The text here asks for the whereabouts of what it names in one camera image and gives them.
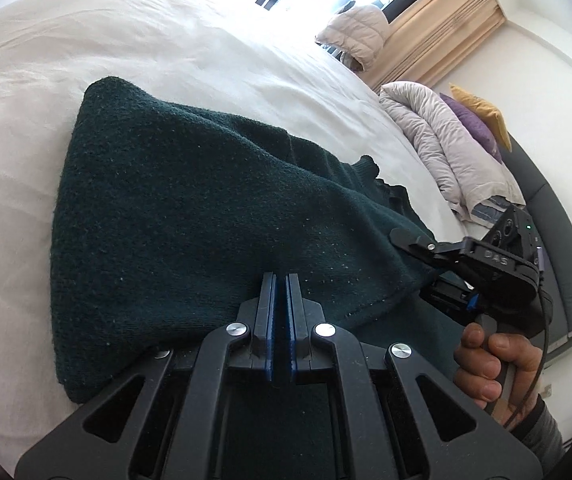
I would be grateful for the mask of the grey sleeve right forearm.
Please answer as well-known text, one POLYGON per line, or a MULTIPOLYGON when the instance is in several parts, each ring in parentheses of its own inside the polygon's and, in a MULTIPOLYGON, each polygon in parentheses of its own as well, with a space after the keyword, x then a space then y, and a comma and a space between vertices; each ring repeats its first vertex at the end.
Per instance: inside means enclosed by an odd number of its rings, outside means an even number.
POLYGON ((565 455, 563 437, 557 422, 540 394, 529 414, 510 433, 539 460, 544 476, 549 474, 565 455))

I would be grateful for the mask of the person's right hand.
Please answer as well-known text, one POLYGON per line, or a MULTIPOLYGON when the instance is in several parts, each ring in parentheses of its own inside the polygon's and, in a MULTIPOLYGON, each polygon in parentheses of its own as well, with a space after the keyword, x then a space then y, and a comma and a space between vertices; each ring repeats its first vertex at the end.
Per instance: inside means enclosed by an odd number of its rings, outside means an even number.
POLYGON ((454 350, 457 370, 454 384, 480 408, 496 402, 504 388, 499 382, 502 364, 515 367, 513 387, 506 408, 496 418, 508 430, 515 429, 536 407, 536 382, 543 352, 518 334, 487 336, 477 323, 468 324, 454 350))

